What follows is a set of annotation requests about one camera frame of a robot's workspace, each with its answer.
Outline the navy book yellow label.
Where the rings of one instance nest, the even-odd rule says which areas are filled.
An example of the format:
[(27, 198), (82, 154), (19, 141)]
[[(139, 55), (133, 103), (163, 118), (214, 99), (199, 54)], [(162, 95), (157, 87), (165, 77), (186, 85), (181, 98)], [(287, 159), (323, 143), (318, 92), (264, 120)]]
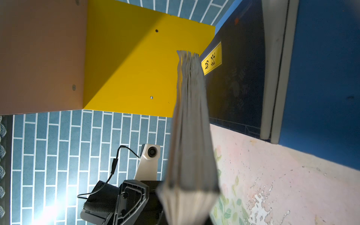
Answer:
[(286, 96), (287, 96), (290, 65), (292, 60), (293, 42), (294, 42), (294, 35), (296, 30), (298, 7), (299, 7), (299, 0), (288, 1), (281, 62), (279, 67), (277, 94), (276, 94), (276, 101), (275, 101), (273, 121), (272, 121), (272, 130), (271, 130), (272, 144), (279, 144), (279, 140), (280, 140), (281, 127), (282, 127)]

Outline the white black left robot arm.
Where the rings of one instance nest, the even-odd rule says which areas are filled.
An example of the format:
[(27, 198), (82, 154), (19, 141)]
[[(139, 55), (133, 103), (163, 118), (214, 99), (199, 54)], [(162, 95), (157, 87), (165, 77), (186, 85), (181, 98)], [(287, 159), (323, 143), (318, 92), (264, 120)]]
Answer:
[(156, 194), (160, 181), (125, 180), (119, 187), (99, 181), (80, 213), (95, 225), (167, 225)]

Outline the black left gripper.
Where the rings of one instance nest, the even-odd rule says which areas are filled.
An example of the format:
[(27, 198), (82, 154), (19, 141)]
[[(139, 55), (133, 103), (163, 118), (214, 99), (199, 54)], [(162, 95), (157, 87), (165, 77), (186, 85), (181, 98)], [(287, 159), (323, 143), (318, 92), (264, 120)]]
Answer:
[(161, 181), (125, 180), (119, 187), (106, 184), (104, 225), (168, 225), (156, 189)]

